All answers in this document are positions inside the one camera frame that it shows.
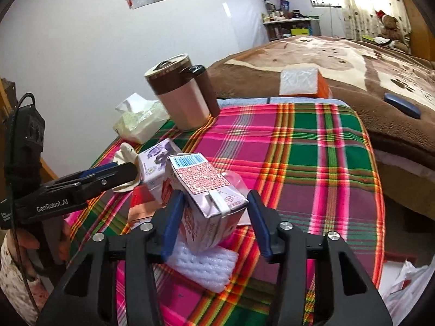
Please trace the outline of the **operator left hand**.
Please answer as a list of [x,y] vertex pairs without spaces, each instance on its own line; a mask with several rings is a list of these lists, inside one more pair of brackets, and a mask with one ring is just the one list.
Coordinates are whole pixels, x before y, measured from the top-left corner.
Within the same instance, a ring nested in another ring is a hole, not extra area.
[[[57,234],[58,242],[56,254],[61,261],[68,261],[70,257],[70,232],[69,224],[63,220],[61,231]],[[42,235],[42,243],[34,235],[25,229],[16,228],[15,231],[8,230],[6,233],[6,247],[15,264],[23,267],[30,279],[35,278],[37,272],[29,259],[29,250],[39,250],[46,245],[45,234]]]

